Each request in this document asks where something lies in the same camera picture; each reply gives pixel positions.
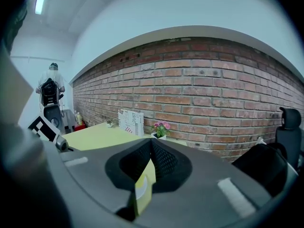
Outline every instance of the person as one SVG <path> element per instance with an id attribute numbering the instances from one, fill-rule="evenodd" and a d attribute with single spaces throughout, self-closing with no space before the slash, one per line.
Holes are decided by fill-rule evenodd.
<path id="1" fill-rule="evenodd" d="M 57 63 L 52 63 L 49 68 L 48 71 L 44 72 L 41 76 L 41 78 L 39 79 L 38 82 L 38 87 L 36 88 L 36 93 L 40 94 L 40 89 L 41 86 L 49 79 L 51 78 L 58 86 L 59 89 L 59 93 L 63 93 L 65 92 L 65 86 L 63 84 L 63 77 L 62 75 L 58 72 L 58 65 Z"/>

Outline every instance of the potted flower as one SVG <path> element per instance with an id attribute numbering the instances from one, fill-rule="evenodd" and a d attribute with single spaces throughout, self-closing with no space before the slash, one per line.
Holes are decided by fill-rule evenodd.
<path id="1" fill-rule="evenodd" d="M 169 123 L 165 121 L 159 121 L 152 126 L 152 130 L 154 132 L 151 134 L 151 137 L 156 139 L 166 140 L 169 129 L 170 129 Z"/>
<path id="2" fill-rule="evenodd" d="M 113 122 L 111 120 L 106 120 L 105 125 L 107 127 L 112 127 L 113 126 Z"/>

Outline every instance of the white ceiling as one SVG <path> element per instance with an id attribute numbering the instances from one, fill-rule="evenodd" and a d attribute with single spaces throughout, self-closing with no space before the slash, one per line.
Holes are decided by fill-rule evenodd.
<path id="1" fill-rule="evenodd" d="M 45 0 L 41 15 L 35 14 L 36 0 L 28 0 L 25 23 L 79 35 L 113 0 Z"/>

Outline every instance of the yellow desk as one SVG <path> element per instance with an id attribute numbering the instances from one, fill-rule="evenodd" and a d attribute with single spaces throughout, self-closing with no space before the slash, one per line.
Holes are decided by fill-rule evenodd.
<path id="1" fill-rule="evenodd" d="M 63 135 L 63 137 L 67 140 L 69 146 L 82 151 L 114 146 L 141 138 L 120 129 L 116 125 L 108 128 L 105 123 L 69 133 Z M 151 138 L 151 135 L 145 134 L 142 138 Z M 167 140 L 187 146 L 185 141 L 168 137 Z M 135 212 L 137 215 L 141 214 L 149 204 L 152 198 L 152 185 L 155 182 L 155 168 L 150 160 L 135 184 L 136 191 L 144 188 L 143 194 L 139 198 L 136 198 L 137 210 Z"/>
<path id="2" fill-rule="evenodd" d="M 141 138 L 120 129 L 117 125 L 108 128 L 105 123 L 69 133 L 62 137 L 67 140 L 69 146 L 78 150 L 99 149 Z M 151 138 L 151 135 L 145 134 L 143 138 Z M 182 140 L 169 137 L 167 137 L 167 140 L 187 146 L 186 142 Z"/>

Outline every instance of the red object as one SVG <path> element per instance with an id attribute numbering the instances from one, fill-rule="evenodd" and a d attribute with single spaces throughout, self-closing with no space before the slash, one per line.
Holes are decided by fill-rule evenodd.
<path id="1" fill-rule="evenodd" d="M 79 130 L 82 130 L 82 129 L 85 129 L 85 128 L 86 128 L 85 122 L 82 121 L 82 125 L 76 126 L 76 127 L 74 128 L 74 132 L 79 131 Z"/>

